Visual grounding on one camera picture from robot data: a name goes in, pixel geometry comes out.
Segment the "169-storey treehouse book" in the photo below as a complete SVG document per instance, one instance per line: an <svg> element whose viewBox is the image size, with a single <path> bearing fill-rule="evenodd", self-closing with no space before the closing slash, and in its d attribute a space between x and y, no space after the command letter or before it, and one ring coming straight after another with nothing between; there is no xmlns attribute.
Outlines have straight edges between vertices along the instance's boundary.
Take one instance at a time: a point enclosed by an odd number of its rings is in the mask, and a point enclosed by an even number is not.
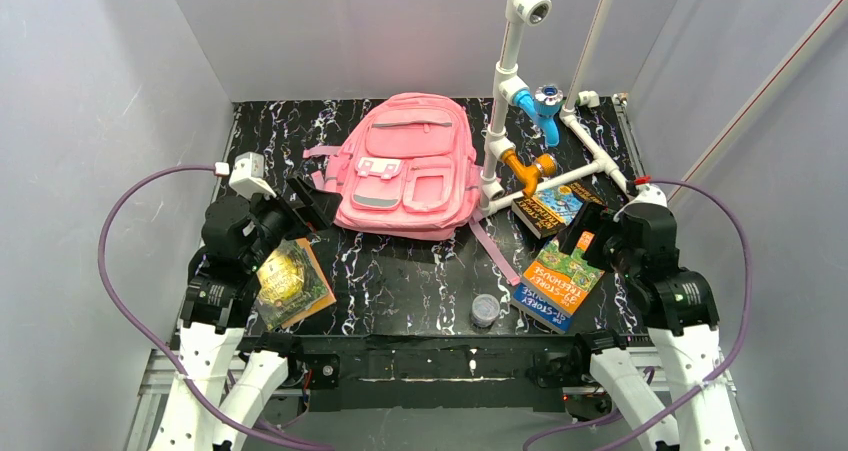
<svg viewBox="0 0 848 451"><path fill-rule="evenodd" d="M533 236L546 239L567 228L587 202L603 204L593 191L574 181L522 196L512 202L511 210Z"/></svg>

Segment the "pink student backpack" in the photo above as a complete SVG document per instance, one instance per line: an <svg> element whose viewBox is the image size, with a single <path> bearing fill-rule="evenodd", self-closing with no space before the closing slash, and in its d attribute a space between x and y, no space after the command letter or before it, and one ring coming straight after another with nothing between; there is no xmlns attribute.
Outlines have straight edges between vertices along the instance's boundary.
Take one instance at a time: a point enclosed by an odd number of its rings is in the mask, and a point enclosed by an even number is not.
<svg viewBox="0 0 848 451"><path fill-rule="evenodd" d="M372 109L343 144L308 148L323 156L317 188L341 195L337 226L363 233L444 241L469 225L507 282L518 274L483 231L481 168L465 110L452 99L402 93Z"/></svg>

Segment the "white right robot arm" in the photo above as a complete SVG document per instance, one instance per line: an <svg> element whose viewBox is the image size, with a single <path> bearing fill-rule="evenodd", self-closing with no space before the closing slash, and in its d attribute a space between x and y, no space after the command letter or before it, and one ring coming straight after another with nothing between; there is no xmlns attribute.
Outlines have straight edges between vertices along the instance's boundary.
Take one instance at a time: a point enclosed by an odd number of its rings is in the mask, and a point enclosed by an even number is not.
<svg viewBox="0 0 848 451"><path fill-rule="evenodd" d="M599 384L631 428L608 449L631 441L644 450L744 449L723 378L731 358L719 350L717 306L707 280L679 264L672 212L647 202L618 211L590 202L560 233L560 250L570 253L586 233L584 260L624 278L672 398L665 405L655 395L620 335L579 334L566 370Z"/></svg>

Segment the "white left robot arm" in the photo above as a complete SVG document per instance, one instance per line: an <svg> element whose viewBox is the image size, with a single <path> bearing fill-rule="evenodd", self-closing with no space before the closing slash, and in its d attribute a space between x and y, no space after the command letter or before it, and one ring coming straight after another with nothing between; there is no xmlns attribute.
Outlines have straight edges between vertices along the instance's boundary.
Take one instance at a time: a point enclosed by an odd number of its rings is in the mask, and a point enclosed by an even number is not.
<svg viewBox="0 0 848 451"><path fill-rule="evenodd" d="M207 208L204 245L197 253L206 263L188 281L180 312L180 366L151 449L241 449L288 377L293 339L263 338L242 376L228 382L260 291L260 267L281 243L328 228L342 201L340 194L318 190L299 176L287 183L299 203L255 191L221 197Z"/></svg>

